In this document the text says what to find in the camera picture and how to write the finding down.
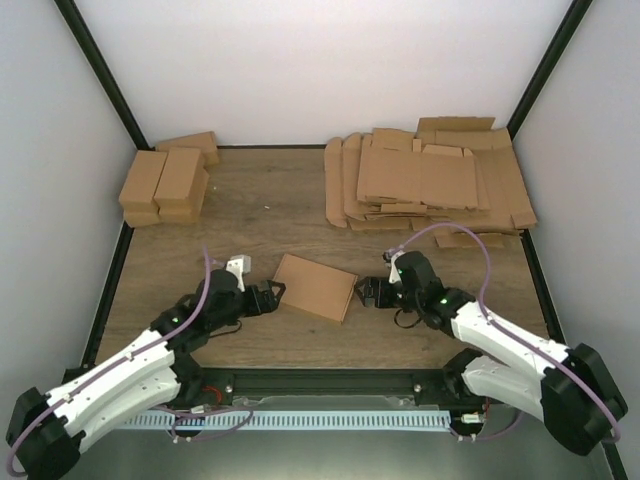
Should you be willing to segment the brown cardboard box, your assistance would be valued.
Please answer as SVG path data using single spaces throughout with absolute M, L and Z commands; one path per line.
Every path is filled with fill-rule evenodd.
M 326 320 L 343 323 L 358 276 L 285 254 L 274 281 L 286 286 L 281 303 Z

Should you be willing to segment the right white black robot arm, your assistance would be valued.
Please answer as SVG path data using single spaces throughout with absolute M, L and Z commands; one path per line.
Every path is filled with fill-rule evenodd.
M 540 420 L 570 452 L 585 456 L 605 440 L 628 406 L 599 353 L 532 334 L 446 287 L 418 251 L 384 257 L 386 277 L 366 277 L 354 291 L 366 307 L 414 313 L 433 330 L 467 343 L 445 366 L 447 396 L 488 397 Z

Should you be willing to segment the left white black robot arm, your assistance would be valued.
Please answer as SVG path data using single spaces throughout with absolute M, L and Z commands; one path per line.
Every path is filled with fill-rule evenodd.
M 223 327 L 276 311 L 285 290 L 272 280 L 245 285 L 240 275 L 216 269 L 122 351 L 46 393 L 35 387 L 21 393 L 6 432 L 8 475 L 60 479 L 130 418 L 196 402 L 205 381 L 193 352 Z

